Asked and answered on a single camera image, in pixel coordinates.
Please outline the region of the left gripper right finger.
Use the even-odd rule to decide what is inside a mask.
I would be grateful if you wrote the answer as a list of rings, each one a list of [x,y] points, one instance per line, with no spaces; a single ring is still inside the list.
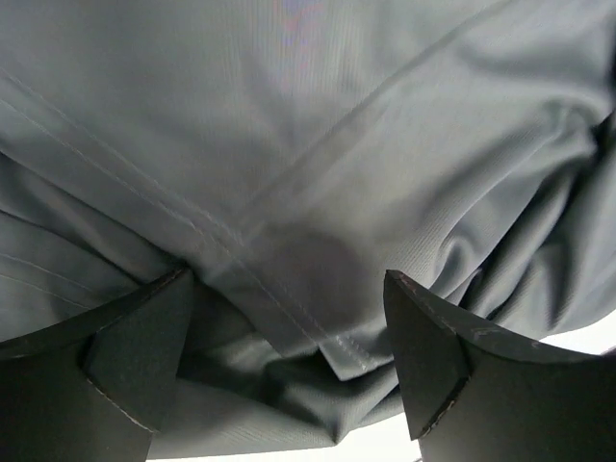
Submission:
[[[410,437],[430,462],[611,461],[615,357],[550,346],[384,277]]]

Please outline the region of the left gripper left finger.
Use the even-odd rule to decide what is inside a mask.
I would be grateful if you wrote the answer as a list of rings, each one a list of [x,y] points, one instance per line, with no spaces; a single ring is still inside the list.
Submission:
[[[1,345],[4,461],[143,461],[164,420],[193,307],[177,269]]]

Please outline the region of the dark grey t shirt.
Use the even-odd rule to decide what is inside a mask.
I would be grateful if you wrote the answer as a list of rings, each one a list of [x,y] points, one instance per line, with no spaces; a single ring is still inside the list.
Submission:
[[[383,279],[542,339],[615,308],[611,1],[5,1],[1,335],[180,264],[154,458],[398,414]]]

